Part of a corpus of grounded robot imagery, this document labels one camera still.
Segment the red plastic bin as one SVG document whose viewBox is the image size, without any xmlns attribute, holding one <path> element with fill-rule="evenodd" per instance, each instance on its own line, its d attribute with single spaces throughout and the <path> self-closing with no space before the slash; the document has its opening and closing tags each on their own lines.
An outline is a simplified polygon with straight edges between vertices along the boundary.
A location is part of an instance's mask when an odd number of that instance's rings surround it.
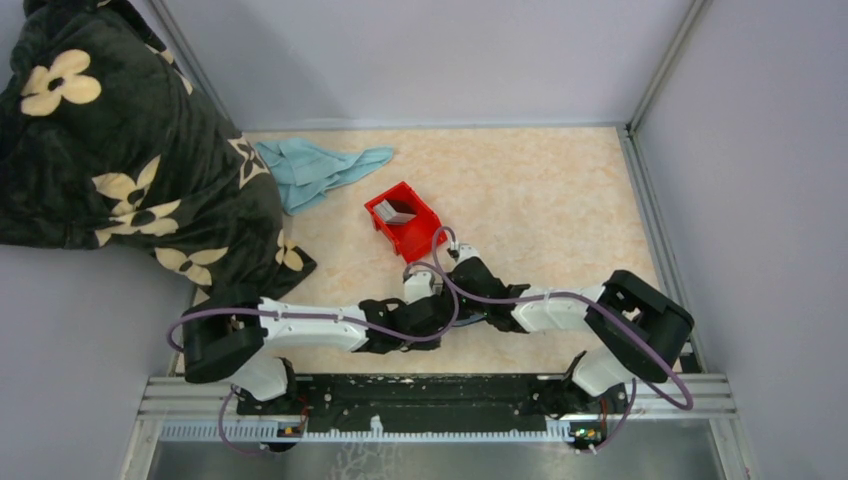
<svg viewBox="0 0 848 480">
<path fill-rule="evenodd" d="M 442 222 L 406 182 L 399 182 L 367 201 L 364 208 L 374 228 L 407 264 L 432 253 L 432 239 Z"/>
</svg>

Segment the navy leather card holder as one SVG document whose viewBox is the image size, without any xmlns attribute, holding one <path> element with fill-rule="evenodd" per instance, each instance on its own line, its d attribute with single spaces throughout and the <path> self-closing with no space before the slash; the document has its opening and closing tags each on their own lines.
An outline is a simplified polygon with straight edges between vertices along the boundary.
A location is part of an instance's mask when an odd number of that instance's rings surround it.
<svg viewBox="0 0 848 480">
<path fill-rule="evenodd" d="M 485 320 L 486 320 L 485 315 L 475 314 L 475 315 L 469 316 L 465 319 L 457 320 L 454 323 L 454 327 L 455 328 L 462 328 L 462 327 L 470 326 L 470 325 L 473 325 L 473 324 L 476 324 L 476 323 L 479 323 L 479 322 L 482 322 L 482 321 L 485 321 Z"/>
</svg>

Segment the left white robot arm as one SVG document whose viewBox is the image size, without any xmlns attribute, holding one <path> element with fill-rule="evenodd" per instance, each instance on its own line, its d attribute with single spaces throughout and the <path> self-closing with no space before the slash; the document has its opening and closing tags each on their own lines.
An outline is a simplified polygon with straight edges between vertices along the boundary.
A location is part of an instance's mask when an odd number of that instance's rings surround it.
<svg viewBox="0 0 848 480">
<path fill-rule="evenodd" d="M 300 388 L 280 355 L 284 349 L 327 347 L 369 354 L 432 350 L 455 325 L 459 310 L 453 293 L 412 302 L 368 299 L 346 307 L 314 307 L 239 287 L 190 308 L 176 326 L 188 383 L 228 382 L 285 414 L 297 406 Z"/>
</svg>

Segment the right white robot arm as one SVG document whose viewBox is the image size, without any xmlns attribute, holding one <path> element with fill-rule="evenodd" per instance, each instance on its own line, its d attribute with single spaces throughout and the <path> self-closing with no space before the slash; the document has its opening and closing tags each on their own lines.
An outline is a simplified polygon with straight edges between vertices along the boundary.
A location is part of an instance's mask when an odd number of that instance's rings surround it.
<svg viewBox="0 0 848 480">
<path fill-rule="evenodd" d="M 576 412 L 590 411 L 613 386 L 667 381 L 694 327 L 687 310 L 627 270 L 595 286 L 544 289 L 507 285 L 479 257 L 466 256 L 448 277 L 464 306 L 498 330 L 585 331 L 599 339 L 563 385 L 564 401 Z"/>
</svg>

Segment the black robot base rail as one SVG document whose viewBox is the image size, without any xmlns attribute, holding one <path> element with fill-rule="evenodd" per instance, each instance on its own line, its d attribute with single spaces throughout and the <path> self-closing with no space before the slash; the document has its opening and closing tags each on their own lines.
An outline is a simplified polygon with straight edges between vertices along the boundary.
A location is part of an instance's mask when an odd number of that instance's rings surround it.
<svg viewBox="0 0 848 480">
<path fill-rule="evenodd" d="M 407 438 L 576 440 L 600 444 L 624 412 L 624 385 L 591 397 L 561 374 L 375 376 L 299 375 L 289 392 L 260 401 L 236 395 L 243 416 L 295 417 L 299 434 L 381 432 Z"/>
</svg>

